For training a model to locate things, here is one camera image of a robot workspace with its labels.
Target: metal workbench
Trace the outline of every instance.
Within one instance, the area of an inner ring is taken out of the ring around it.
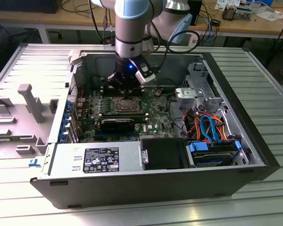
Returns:
[[[16,80],[46,84],[35,95],[59,97],[72,49],[93,45],[30,44],[19,47],[0,74],[0,97],[17,92]],[[232,197],[59,210],[30,184],[29,159],[0,160],[0,225],[281,225],[283,226],[283,90],[259,61],[241,48],[197,48],[210,52],[281,165],[265,181]]]

